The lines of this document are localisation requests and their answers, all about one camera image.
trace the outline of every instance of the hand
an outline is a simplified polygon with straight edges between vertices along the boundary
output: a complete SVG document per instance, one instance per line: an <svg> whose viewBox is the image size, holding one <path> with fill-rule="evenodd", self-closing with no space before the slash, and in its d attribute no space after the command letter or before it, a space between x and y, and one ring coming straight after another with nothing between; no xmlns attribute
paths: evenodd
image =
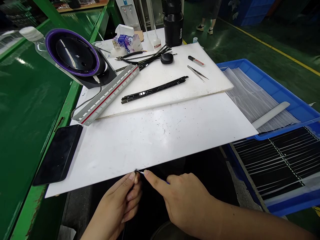
<svg viewBox="0 0 320 240"><path fill-rule="evenodd" d="M169 218L185 233L204 239L205 222L212 217L212 206L220 202L211 196L193 174L170 175L165 181L145 170L144 176L164 198Z"/></svg>
<svg viewBox="0 0 320 240"><path fill-rule="evenodd" d="M125 175L104 194L81 239L117 239L124 223L136 215L141 195L140 174Z"/></svg>

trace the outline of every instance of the white plastic board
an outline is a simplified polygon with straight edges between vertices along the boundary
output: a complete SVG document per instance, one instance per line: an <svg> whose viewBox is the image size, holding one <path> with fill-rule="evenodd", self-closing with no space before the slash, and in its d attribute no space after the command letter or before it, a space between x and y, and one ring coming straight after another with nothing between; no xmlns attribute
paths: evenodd
<svg viewBox="0 0 320 240"><path fill-rule="evenodd" d="M160 59L152 62L135 77L135 80L130 83L119 96L117 96L112 104L100 114L98 119L170 105L172 103L183 102L214 93L225 92L233 88L233 84L206 54L199 43L173 47L172 53L177 53L177 55L174 55L174 62L172 64L164 65L161 63ZM193 63L188 59L188 55L205 63L206 66L201 67ZM122 61L116 61L114 59L108 60L114 69L128 65ZM187 68L187 65L190 65L192 68L202 73L209 78L209 80L203 78L205 80L205 82L203 82ZM121 104L121 98L123 96L157 87L182 76L189 76L183 84L179 84L178 86L130 103ZM93 97L95 94L95 89L88 90L86 99Z"/></svg>
<svg viewBox="0 0 320 240"><path fill-rule="evenodd" d="M45 197L256 134L226 93L95 120L83 127L66 179Z"/></svg>

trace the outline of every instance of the blue storage bin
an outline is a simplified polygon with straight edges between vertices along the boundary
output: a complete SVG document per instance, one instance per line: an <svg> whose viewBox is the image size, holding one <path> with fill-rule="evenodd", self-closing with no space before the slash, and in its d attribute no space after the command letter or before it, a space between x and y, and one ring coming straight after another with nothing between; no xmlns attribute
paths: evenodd
<svg viewBox="0 0 320 240"><path fill-rule="evenodd" d="M284 101L289 102L290 106L287 107L286 110L301 122L274 130L272 132L255 135L249 139L255 138L257 140L265 140L292 131L299 127L307 126L311 123L320 121L320 113L298 98L268 74L260 70L257 66L249 62L247 59L218 63L217 66L222 71L226 70L227 68L240 68L249 78L251 78L252 81L262 87L278 103L282 103Z"/></svg>
<svg viewBox="0 0 320 240"><path fill-rule="evenodd" d="M247 0L241 1L240 5L231 12L229 0L221 3L219 16L224 19L232 19L232 15L238 12L237 18L232 20L234 25L256 25L262 22L275 0Z"/></svg>
<svg viewBox="0 0 320 240"><path fill-rule="evenodd" d="M313 134L320 137L320 123L312 123L310 126L307 127ZM245 172L243 171L236 155L234 154L232 148L230 145L227 145L227 150L225 153L227 154L228 158L230 159L230 164L236 174L236 177L244 181L246 184L246 187L255 203L261 206L261 202L259 198L257 197L255 191L253 190L253 187L248 180ZM303 193L299 196L290 198L288 200L285 200L283 202L279 202L277 204L273 205L267 205L268 210L273 215L276 215L278 217L282 217L291 213L295 213L307 208L310 208L312 206L320 205L320 189L316 189L314 191Z"/></svg>

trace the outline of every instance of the black strip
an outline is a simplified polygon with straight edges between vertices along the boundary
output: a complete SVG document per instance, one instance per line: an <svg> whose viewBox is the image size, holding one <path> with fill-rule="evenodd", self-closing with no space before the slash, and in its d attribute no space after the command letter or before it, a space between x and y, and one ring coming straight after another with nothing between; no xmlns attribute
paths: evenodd
<svg viewBox="0 0 320 240"><path fill-rule="evenodd" d="M133 93L133 94L124 96L124 97L121 99L121 103L122 103L122 104L125 104L125 103L131 102L131 101L133 101L133 100L136 100L136 99L145 97L145 96L147 96L147 95L150 95L150 94L153 94L153 93L162 91L162 90L164 90L164 89L167 89L167 88L176 86L176 85L178 85L178 84L180 84L180 83L185 82L185 81L186 81L186 78L188 78L188 76L184 76L184 77L178 78L178 79L176 79L176 80L173 80L173 81L171 81L171 82L168 82L168 83L166 83L166 84L163 84L163 85L158 86L158 87L155 87L155 88L151 88L151 89L148 89L148 90L145 90L145 91L142 91L142 92Z"/></svg>

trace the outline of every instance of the plastic water bottle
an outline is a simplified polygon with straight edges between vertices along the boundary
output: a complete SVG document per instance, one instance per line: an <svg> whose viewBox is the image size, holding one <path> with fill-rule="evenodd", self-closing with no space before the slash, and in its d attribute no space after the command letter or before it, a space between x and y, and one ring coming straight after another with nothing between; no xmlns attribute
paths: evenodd
<svg viewBox="0 0 320 240"><path fill-rule="evenodd" d="M71 73L67 72L63 68L61 68L56 62L52 59L50 56L47 47L46 47L46 42L45 42L45 37L41 32L39 32L36 28L34 27L25 27L22 28L20 31L20 34L24 36L28 41L33 42L35 45L35 49L39 55L41 55L43 58L45 58L47 61L52 63L54 66L56 66L58 69L60 69L62 72L64 72L66 75L68 75L70 78L75 80L77 83L81 84L78 79L76 79Z"/></svg>

